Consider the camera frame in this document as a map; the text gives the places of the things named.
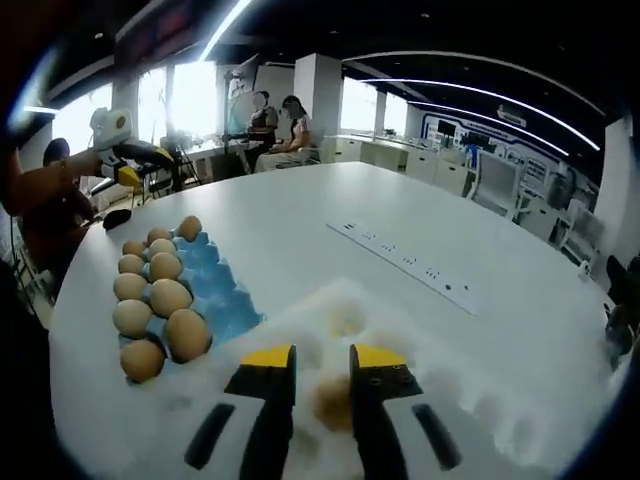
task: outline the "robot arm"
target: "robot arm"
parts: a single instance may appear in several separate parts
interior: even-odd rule
[[[125,161],[138,165],[171,169],[174,160],[164,148],[133,138],[133,122],[128,110],[97,109],[91,117],[93,150],[100,156],[101,173],[121,185],[137,187],[140,178],[136,169]]]

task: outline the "brown egg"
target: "brown egg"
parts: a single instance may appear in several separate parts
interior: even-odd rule
[[[193,242],[201,231],[202,224],[194,215],[185,218],[178,227],[178,235],[184,237],[188,242]]]
[[[113,324],[118,331],[130,338],[142,338],[153,312],[140,300],[123,300],[113,310]]]
[[[142,292],[147,286],[147,281],[135,273],[121,273],[113,282],[113,291],[118,300],[142,299]]]
[[[171,240],[171,233],[169,233],[169,231],[164,228],[154,228],[149,232],[149,235],[147,235],[147,245],[151,245],[159,238]]]
[[[120,273],[136,273],[140,275],[144,267],[144,260],[133,253],[127,253],[118,262],[118,271]]]
[[[153,256],[149,265],[149,280],[153,283],[161,278],[175,280],[182,273],[182,262],[168,252],[160,252]]]
[[[164,360],[164,351],[150,340],[136,340],[120,349],[120,366],[135,382],[143,383],[160,375]]]
[[[193,310],[173,312],[167,321],[166,334],[171,355],[179,362],[188,362],[206,353],[211,343],[207,323]]]
[[[130,240],[122,246],[122,254],[123,255],[131,254],[131,255],[137,255],[139,257],[142,257],[142,252],[144,252],[145,248],[147,248],[146,243],[135,242],[133,240]]]
[[[149,247],[148,257],[149,260],[151,260],[160,252],[175,253],[176,251],[176,246],[171,240],[167,240],[166,238],[159,238],[157,240],[154,240],[154,242]]]
[[[349,376],[342,375],[323,380],[314,391],[313,415],[332,432],[353,428],[349,386]]]
[[[156,315],[169,318],[173,312],[191,305],[193,298],[181,283],[162,278],[151,286],[151,308]]]

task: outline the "blue egg carton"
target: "blue egg carton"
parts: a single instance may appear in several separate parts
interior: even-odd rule
[[[265,315],[255,310],[251,295],[233,277],[229,263],[222,257],[216,244],[209,240],[206,232],[200,232],[193,242],[171,232],[177,256],[182,262],[182,273],[176,281],[191,293],[193,301],[189,308],[200,315],[212,335],[211,346],[216,347],[238,337],[264,322]],[[148,249],[143,257],[148,260]],[[149,263],[145,264],[142,276],[149,279]],[[143,292],[142,301],[150,305],[151,284]],[[173,358],[166,336],[167,319],[154,315],[147,326],[147,339],[164,350],[167,360],[165,371],[179,370],[183,362]],[[119,335],[120,346],[135,339]]]

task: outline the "pillar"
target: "pillar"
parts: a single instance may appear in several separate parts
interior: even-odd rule
[[[624,266],[640,253],[640,155],[634,151],[631,117],[605,129],[604,168],[594,215],[604,225],[600,251],[614,255]],[[598,283],[609,281],[600,262],[594,271]]]
[[[387,112],[387,94],[378,90],[376,98],[376,120],[373,132],[376,135],[384,135],[384,115]]]
[[[293,94],[311,118],[314,136],[338,133],[341,91],[340,60],[314,53],[296,61]]]

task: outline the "electrical outlet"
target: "electrical outlet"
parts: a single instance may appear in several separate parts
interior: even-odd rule
[[[456,281],[431,260],[400,252],[395,243],[383,241],[356,222],[328,223],[327,226],[432,288],[466,312],[477,316],[476,298],[468,282]]]

